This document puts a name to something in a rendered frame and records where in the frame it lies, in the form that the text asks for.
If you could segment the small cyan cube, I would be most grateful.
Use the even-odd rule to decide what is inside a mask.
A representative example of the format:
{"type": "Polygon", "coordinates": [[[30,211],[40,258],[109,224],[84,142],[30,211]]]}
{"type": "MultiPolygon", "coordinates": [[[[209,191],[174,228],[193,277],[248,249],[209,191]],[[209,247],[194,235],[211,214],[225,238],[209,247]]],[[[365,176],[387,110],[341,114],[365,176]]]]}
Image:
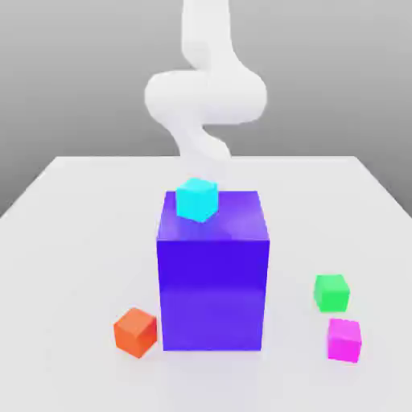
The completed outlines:
{"type": "Polygon", "coordinates": [[[178,216],[204,223],[218,210],[217,183],[191,178],[177,187],[175,200],[178,216]]]}

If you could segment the small orange cube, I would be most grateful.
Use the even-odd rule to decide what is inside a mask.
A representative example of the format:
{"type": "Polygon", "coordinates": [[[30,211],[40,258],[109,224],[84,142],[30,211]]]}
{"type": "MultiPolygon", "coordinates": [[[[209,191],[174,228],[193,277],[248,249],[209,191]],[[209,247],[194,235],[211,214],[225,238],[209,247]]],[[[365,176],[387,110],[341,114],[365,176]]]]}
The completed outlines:
{"type": "Polygon", "coordinates": [[[113,325],[115,344],[124,352],[141,358],[157,341],[157,319],[135,307],[113,325]]]}

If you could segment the small green cube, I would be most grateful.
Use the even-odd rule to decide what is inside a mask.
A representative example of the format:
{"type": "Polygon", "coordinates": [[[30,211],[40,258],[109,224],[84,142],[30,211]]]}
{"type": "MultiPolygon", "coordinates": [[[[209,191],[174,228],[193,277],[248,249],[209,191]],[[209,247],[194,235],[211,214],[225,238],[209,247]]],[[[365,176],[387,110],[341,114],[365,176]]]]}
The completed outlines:
{"type": "Polygon", "coordinates": [[[322,313],[345,312],[350,288],[342,274],[318,274],[315,279],[314,300],[322,313]]]}

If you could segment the small magenta cube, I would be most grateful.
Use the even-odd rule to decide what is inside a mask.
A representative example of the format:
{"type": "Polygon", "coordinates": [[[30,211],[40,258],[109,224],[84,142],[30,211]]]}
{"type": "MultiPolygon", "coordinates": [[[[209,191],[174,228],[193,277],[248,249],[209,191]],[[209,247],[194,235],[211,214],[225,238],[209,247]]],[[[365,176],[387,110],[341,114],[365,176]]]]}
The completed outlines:
{"type": "Polygon", "coordinates": [[[328,359],[357,363],[361,354],[361,327],[357,321],[329,319],[327,348],[328,359]]]}

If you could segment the large blue box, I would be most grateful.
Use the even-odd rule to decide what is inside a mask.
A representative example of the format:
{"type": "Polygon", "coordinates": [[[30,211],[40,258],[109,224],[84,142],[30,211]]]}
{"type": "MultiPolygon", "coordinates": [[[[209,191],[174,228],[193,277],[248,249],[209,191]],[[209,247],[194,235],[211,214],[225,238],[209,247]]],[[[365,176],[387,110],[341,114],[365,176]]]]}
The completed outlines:
{"type": "Polygon", "coordinates": [[[167,192],[156,249],[164,350],[261,349],[270,237],[257,192],[220,192],[204,223],[177,216],[167,192]]]}

